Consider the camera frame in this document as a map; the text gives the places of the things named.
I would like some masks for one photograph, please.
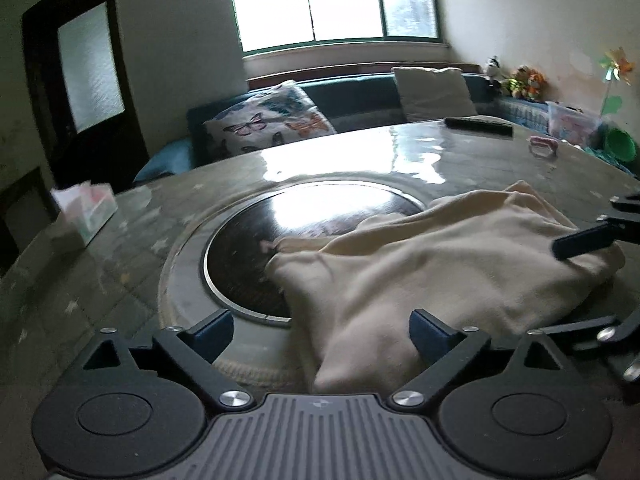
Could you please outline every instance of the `plush toy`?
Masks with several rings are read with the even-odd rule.
[[[489,58],[489,61],[486,62],[484,67],[484,73],[487,74],[487,77],[491,80],[498,79],[498,76],[502,75],[497,56]]]
[[[530,101],[542,100],[542,89],[546,84],[545,77],[537,70],[532,70],[527,79],[527,99]]]
[[[512,79],[515,79],[523,85],[529,80],[530,68],[527,65],[520,65],[516,71],[511,75]]]
[[[520,65],[510,79],[502,82],[502,92],[516,99],[540,101],[545,84],[542,73],[527,65]]]

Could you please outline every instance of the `white wall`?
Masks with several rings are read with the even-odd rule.
[[[255,54],[244,58],[246,76],[289,72],[316,66],[386,61],[449,61],[449,48],[444,44],[415,41],[373,41],[303,46]]]
[[[117,6],[150,154],[188,134],[189,108],[246,92],[231,0],[117,0]]]
[[[31,111],[22,14],[40,0],[0,0],[0,189],[44,150]],[[127,75],[152,154],[186,135],[188,108],[246,89],[230,0],[117,0]]]
[[[484,65],[497,55],[512,70],[527,64],[552,85],[550,96],[600,111],[605,86],[597,61],[623,46],[640,62],[640,0],[439,0],[455,58]],[[618,84],[614,117],[640,140],[640,79]]]

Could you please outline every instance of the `remote control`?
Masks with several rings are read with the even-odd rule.
[[[473,132],[485,132],[488,134],[513,137],[513,126],[498,123],[497,121],[486,121],[484,119],[472,119],[468,117],[446,117],[444,123],[447,128],[454,128],[456,130],[470,130]]]

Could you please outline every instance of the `white cushion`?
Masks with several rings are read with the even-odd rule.
[[[410,123],[476,115],[459,68],[393,69],[402,110]]]
[[[336,133],[292,80],[227,108],[204,125],[213,143],[231,155]]]

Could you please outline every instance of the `pink hair tie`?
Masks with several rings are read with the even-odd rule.
[[[551,137],[529,137],[529,151],[531,155],[540,158],[553,158],[558,152],[558,141]]]

